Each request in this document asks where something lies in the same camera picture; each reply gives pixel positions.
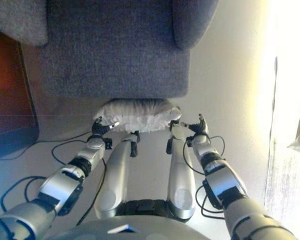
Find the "gray armchair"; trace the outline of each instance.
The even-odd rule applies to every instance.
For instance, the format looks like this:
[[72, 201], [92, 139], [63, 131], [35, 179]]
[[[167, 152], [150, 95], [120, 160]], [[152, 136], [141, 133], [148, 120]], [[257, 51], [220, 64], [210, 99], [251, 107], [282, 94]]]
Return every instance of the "gray armchair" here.
[[0, 0], [0, 31], [38, 47], [44, 90], [175, 98], [218, 0]]

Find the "wire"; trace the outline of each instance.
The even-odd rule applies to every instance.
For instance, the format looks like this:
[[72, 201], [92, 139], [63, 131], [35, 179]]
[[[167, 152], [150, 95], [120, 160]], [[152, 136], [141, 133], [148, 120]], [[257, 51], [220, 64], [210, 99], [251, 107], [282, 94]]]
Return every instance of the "wire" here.
[[24, 188], [24, 191], [23, 191], [23, 195], [24, 195], [24, 199], [25, 201], [28, 203], [30, 202], [29, 201], [29, 198], [28, 198], [28, 188], [30, 186], [30, 184], [32, 182], [34, 182], [35, 180], [40, 180], [40, 179], [46, 179], [45, 176], [38, 176], [38, 177], [34, 177], [33, 179], [31, 179], [26, 185], [25, 185], [25, 188]]
[[47, 141], [37, 141], [35, 142], [34, 144], [28, 146], [27, 148], [25, 148], [19, 155], [15, 156], [15, 157], [12, 157], [12, 158], [0, 158], [0, 161], [10, 161], [10, 160], [15, 160], [19, 157], [21, 157], [29, 148], [33, 147], [34, 145], [37, 145], [37, 144], [41, 144], [41, 143], [60, 143], [60, 142], [65, 142], [65, 141], [69, 141], [69, 140], [72, 140], [72, 139], [76, 139], [76, 138], [79, 138], [79, 137], [82, 137], [88, 133], [90, 133], [91, 131], [87, 131], [85, 133], [82, 133], [78, 136], [74, 136], [74, 137], [71, 137], [71, 138], [68, 138], [68, 139], [63, 139], [63, 140], [47, 140]]
[[95, 201], [100, 193], [100, 190], [102, 188], [102, 186], [104, 185], [104, 182], [105, 182], [105, 178], [106, 178], [106, 172], [107, 172], [107, 165], [105, 163], [105, 160], [104, 158], [102, 158], [102, 162], [103, 162], [103, 165], [104, 165], [104, 171], [103, 171], [103, 177], [102, 177], [102, 182], [100, 184], [100, 187], [98, 189], [98, 191], [96, 192], [95, 196], [94, 196], [94, 199], [90, 205], [90, 207], [87, 209], [87, 211], [85, 211], [85, 213], [83, 214], [83, 216], [80, 218], [80, 220], [77, 222], [76, 226], [79, 226], [83, 220], [86, 218], [86, 216], [90, 213], [91, 209], [93, 208], [94, 204], [95, 204]]
[[86, 141], [82, 141], [82, 140], [72, 140], [72, 141], [67, 141], [67, 142], [60, 143], [60, 144], [58, 144], [57, 146], [54, 146], [54, 147], [52, 148], [52, 150], [51, 150], [51, 155], [52, 155], [52, 157], [53, 157], [57, 162], [59, 162], [60, 164], [66, 165], [63, 161], [60, 161], [60, 160], [56, 157], [56, 155], [55, 155], [55, 150], [56, 150], [58, 147], [62, 146], [62, 145], [69, 144], [69, 143], [74, 143], [74, 142], [86, 143]]
[[192, 166], [190, 166], [190, 164], [188, 163], [188, 161], [187, 161], [187, 159], [186, 159], [186, 155], [185, 155], [186, 144], [187, 144], [187, 142], [184, 143], [183, 149], [182, 149], [183, 159], [184, 159], [185, 163], [186, 163], [187, 166], [188, 166], [189, 168], [191, 168], [194, 172], [196, 172], [196, 173], [198, 173], [198, 174], [201, 174], [201, 175], [205, 176], [205, 174], [204, 174], [203, 172], [200, 172], [200, 171], [198, 171], [198, 170], [195, 170], [195, 169], [194, 169]]
[[210, 139], [215, 139], [215, 138], [220, 138], [223, 142], [223, 149], [222, 149], [222, 153], [221, 153], [221, 157], [222, 155], [225, 153], [225, 149], [226, 149], [226, 142], [225, 142], [225, 139], [222, 137], [222, 136], [213, 136], [213, 137], [210, 137]]
[[206, 215], [204, 214], [204, 210], [205, 210], [205, 203], [206, 203], [206, 200], [208, 198], [208, 195], [205, 195], [204, 197], [204, 200], [203, 200], [203, 203], [202, 203], [202, 207], [201, 207], [201, 214], [202, 216], [206, 217], [206, 218], [210, 218], [210, 219], [219, 219], [219, 220], [225, 220], [224, 217], [221, 217], [221, 216], [211, 216], [211, 215]]
[[200, 186], [200, 187], [196, 190], [196, 192], [195, 192], [195, 201], [196, 201], [196, 204], [198, 204], [199, 207], [200, 207], [201, 209], [203, 208], [203, 210], [205, 210], [205, 211], [208, 212], [208, 213], [211, 213], [211, 214], [223, 214], [224, 211], [212, 211], [212, 210], [206, 209], [204, 206], [202, 206], [202, 205], [199, 203], [199, 201], [198, 201], [198, 192], [199, 192], [200, 189], [202, 189], [203, 187], [204, 187], [203, 185]]
[[9, 189], [7, 191], [4, 192], [4, 194], [0, 198], [0, 206], [2, 208], [2, 211], [4, 211], [4, 212], [7, 211], [7, 208], [5, 206], [5, 197], [7, 196], [7, 194], [10, 193], [17, 185], [19, 185], [23, 181], [28, 180], [28, 179], [34, 179], [34, 178], [41, 178], [41, 176], [27, 176], [27, 177], [24, 177], [24, 178], [20, 179], [19, 181], [17, 181], [16, 183], [14, 183], [11, 187], [9, 187]]

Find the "wooden cabinet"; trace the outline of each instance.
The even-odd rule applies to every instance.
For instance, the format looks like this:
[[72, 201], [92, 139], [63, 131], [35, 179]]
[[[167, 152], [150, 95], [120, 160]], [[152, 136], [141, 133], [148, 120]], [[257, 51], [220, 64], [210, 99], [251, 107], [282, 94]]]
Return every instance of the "wooden cabinet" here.
[[20, 44], [0, 32], [0, 157], [33, 144], [38, 134]]

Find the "robotic hand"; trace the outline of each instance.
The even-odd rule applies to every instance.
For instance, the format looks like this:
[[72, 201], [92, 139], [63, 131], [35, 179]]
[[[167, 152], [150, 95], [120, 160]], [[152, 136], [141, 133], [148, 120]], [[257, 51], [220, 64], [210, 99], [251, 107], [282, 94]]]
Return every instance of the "robotic hand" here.
[[105, 149], [111, 149], [112, 140], [103, 135], [117, 125], [119, 122], [103, 126], [98, 118], [85, 147], [45, 180], [38, 197], [0, 217], [0, 239], [41, 239], [57, 215], [67, 215], [77, 202], [86, 177], [103, 158]]
[[281, 239], [296, 237], [267, 215], [263, 207], [248, 197], [246, 187], [229, 163], [211, 145], [202, 115], [199, 124], [185, 124], [195, 134], [187, 138], [189, 147], [200, 162], [205, 179], [202, 182], [208, 199], [216, 209], [223, 209], [227, 229], [233, 240]]

